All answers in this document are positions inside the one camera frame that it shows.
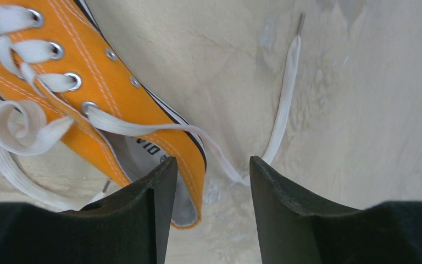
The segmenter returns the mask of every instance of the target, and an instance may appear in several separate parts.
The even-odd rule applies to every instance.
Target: eyelet
[[[83,114],[85,114],[86,116],[88,116],[88,108],[89,107],[96,107],[99,109],[98,105],[90,102],[90,101],[86,101],[84,103],[81,104],[81,111],[83,112]]]
[[[112,51],[112,49],[107,48],[106,55],[111,61],[114,61],[114,62],[117,61],[117,55]]]
[[[74,81],[75,81],[75,85],[72,88],[70,88],[69,91],[75,91],[78,88],[80,88],[80,86],[82,85],[83,81],[81,80],[81,77],[78,74],[70,71],[68,73],[64,73],[64,75],[65,76],[68,76],[68,77],[72,77],[74,79]]]
[[[64,56],[64,48],[57,42],[48,41],[49,44],[52,46],[52,52],[54,52],[54,56],[51,59],[61,59]]]
[[[130,77],[130,83],[132,83],[136,88],[140,88],[140,82],[133,76]]]
[[[31,9],[31,8],[28,8],[28,11],[31,12],[31,15],[33,17],[33,20],[35,21],[35,23],[33,24],[32,27],[33,28],[40,28],[40,27],[42,27],[44,25],[44,23],[45,23],[45,18],[43,17],[43,15],[40,12],[38,12],[38,11],[36,11],[34,9]]]

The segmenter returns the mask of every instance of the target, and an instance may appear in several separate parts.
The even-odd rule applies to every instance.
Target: orange sneaker
[[[72,0],[0,0],[0,98],[9,100],[0,103],[1,173],[37,200],[79,210],[90,201],[38,186],[10,154],[39,155],[62,140],[120,186],[174,156],[179,177],[173,224],[197,224],[206,168],[197,135],[202,131],[132,76],[83,6]],[[15,108],[24,126],[8,121]],[[22,138],[33,141],[23,145]]]

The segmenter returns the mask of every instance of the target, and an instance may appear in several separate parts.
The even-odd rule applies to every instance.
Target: dirty surface
[[[106,38],[158,96],[246,171],[271,134],[285,54],[306,12],[286,135],[273,163],[328,199],[422,200],[422,1],[91,0]],[[103,176],[59,145],[24,167],[61,194]],[[203,222],[171,230],[167,263],[260,263],[249,188],[211,157]],[[0,175],[0,201],[30,198]]]

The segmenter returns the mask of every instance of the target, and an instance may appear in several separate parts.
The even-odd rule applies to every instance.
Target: white shoelace
[[[33,14],[26,8],[17,5],[0,6],[0,63],[11,73],[24,79],[39,95],[35,81],[39,80],[52,92],[67,92],[74,86],[73,78],[64,74],[37,74],[30,66],[32,63],[50,61],[53,56],[53,46],[43,40],[26,40],[13,43],[6,35],[11,32],[33,27]],[[271,163],[279,149],[287,125],[293,87],[298,68],[301,39],[297,37],[292,42],[287,54],[284,80],[282,83],[279,109],[273,127],[271,139],[263,155],[263,160]],[[12,51],[16,52],[23,62],[15,65]],[[13,109],[18,109],[23,116],[24,125],[16,125],[9,121]],[[217,158],[225,174],[234,182],[249,186],[249,176],[243,176],[232,166],[224,156],[220,146],[202,129],[193,125],[163,124],[140,125],[125,122],[97,107],[88,107],[87,118],[91,125],[99,130],[125,136],[148,135],[157,130],[179,129],[199,135],[208,150]],[[90,201],[70,199],[48,191],[34,183],[17,165],[15,155],[35,156],[51,149],[69,128],[74,119],[70,116],[59,118],[47,124],[46,116],[39,104],[30,100],[4,101],[0,103],[0,171],[16,188],[26,195],[56,207],[60,210],[79,210],[86,204],[103,197],[97,194]],[[32,139],[29,145],[23,145],[19,140]]]

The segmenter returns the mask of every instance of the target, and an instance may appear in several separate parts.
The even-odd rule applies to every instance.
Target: black object
[[[422,263],[422,202],[365,211],[324,199],[250,160],[263,264]]]
[[[177,163],[80,211],[0,203],[0,263],[164,263]]]

